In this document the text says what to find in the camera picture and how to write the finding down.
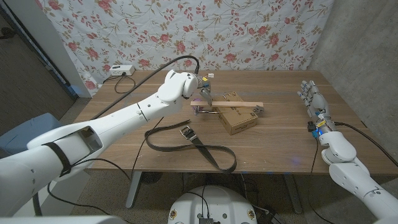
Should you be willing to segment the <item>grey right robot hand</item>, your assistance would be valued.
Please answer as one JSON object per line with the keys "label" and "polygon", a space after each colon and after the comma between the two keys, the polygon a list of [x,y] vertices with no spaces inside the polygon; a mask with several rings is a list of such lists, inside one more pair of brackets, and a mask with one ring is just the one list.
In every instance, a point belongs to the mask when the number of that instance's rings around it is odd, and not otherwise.
{"label": "grey right robot hand", "polygon": [[320,93],[313,80],[302,81],[300,91],[297,92],[303,101],[308,116],[322,134],[337,131],[334,122],[331,120],[330,109],[327,100]]}

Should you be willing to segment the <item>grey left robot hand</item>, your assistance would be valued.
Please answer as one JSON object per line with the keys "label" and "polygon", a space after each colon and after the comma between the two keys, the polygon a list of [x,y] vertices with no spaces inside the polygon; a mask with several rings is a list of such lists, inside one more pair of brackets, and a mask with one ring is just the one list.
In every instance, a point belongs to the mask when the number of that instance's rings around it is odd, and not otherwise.
{"label": "grey left robot hand", "polygon": [[198,84],[198,89],[200,90],[200,94],[206,102],[208,103],[209,106],[212,105],[212,96],[211,96],[211,84],[208,81],[201,81]]}

